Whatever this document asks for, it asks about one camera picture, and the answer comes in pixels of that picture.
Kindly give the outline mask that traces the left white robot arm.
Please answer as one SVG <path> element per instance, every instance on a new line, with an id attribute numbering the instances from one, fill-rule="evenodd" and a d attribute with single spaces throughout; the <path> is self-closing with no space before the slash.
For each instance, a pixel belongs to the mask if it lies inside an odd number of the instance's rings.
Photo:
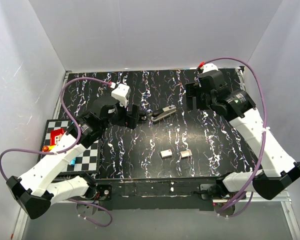
<path id="1" fill-rule="evenodd" d="M 82 197 L 93 199 L 98 192 L 97 181 L 87 173 L 70 180 L 53 180 L 70 163 L 83 154 L 111 126 L 135 129 L 147 120 L 146 113 L 133 105 L 128 111 L 110 95 L 99 97 L 90 110 L 81 114 L 63 134 L 57 145 L 34 166 L 19 177 L 11 176 L 6 185 L 13 198 L 33 220 L 42 216 L 51 205 Z"/>

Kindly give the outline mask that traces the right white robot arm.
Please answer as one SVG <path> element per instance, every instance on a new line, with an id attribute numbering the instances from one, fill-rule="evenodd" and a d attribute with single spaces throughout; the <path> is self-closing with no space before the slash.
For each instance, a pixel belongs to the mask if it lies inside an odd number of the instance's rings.
<path id="1" fill-rule="evenodd" d="M 246 91 L 232 91 L 219 70 L 204 72 L 198 79 L 186 84 L 187 108 L 213 110 L 241 134 L 255 155 L 262 155 L 246 191 L 272 200 L 300 178 L 300 161 L 294 160 L 264 126 L 256 104 Z"/>

